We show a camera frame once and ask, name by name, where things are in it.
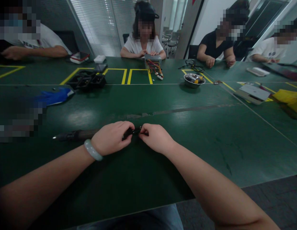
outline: blue glove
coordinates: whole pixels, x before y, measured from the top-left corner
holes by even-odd
[[[59,90],[57,93],[42,91],[41,95],[34,97],[34,101],[38,104],[39,108],[46,108],[46,106],[64,102],[74,93],[69,88],[59,87]]]

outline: hand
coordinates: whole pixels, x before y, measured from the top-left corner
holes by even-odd
[[[29,51],[30,50],[25,47],[10,46],[7,49],[5,49],[3,52],[1,52],[1,55],[3,55],[6,59],[13,59],[16,61],[26,57]]]
[[[212,68],[215,64],[215,61],[216,59],[213,58],[213,57],[209,57],[207,60],[206,60],[206,65],[208,68]]]
[[[150,53],[150,55],[152,55],[152,56],[155,56],[155,55],[159,55],[159,53],[158,53],[158,52],[155,52],[155,51],[153,51],[153,52],[151,52],[151,53]]]
[[[152,150],[163,155],[170,152],[176,144],[176,142],[161,125],[144,124],[139,137]]]
[[[129,121],[118,121],[101,128],[91,139],[91,144],[95,150],[102,156],[120,151],[128,146],[132,140],[129,135],[122,141],[123,134],[129,129],[135,129],[133,123]]]
[[[235,63],[236,63],[236,59],[232,59],[232,60],[230,60],[230,61],[227,62],[227,66],[228,66],[228,67],[231,67],[231,66],[233,66]]]
[[[141,57],[143,57],[146,53],[148,53],[146,50],[141,50],[141,52],[138,53],[138,57],[141,58]]]

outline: white device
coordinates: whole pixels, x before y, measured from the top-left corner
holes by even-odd
[[[262,102],[266,101],[270,96],[270,93],[262,90],[258,87],[246,84],[234,92],[235,95],[240,96],[253,104],[260,105]]]
[[[98,55],[95,59],[94,62],[95,63],[103,63],[103,61],[105,60],[106,56],[105,55]]]
[[[76,64],[81,64],[81,63],[83,63],[84,61],[89,60],[89,56],[90,56],[90,54],[83,53],[83,52],[77,52],[76,54],[73,54],[73,55],[70,57],[70,61],[71,61],[71,62],[74,62],[74,63],[76,63]]]
[[[261,68],[254,67],[254,68],[247,68],[247,71],[249,71],[252,74],[255,74],[258,77],[264,77],[267,76],[270,72],[265,71]]]

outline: gray carpet floor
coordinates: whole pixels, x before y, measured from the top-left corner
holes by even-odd
[[[297,230],[297,176],[243,188],[282,230]],[[214,229],[196,200],[177,204],[184,230]]]

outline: window blinds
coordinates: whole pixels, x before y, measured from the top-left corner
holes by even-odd
[[[120,56],[132,31],[136,0],[70,0],[95,56]]]

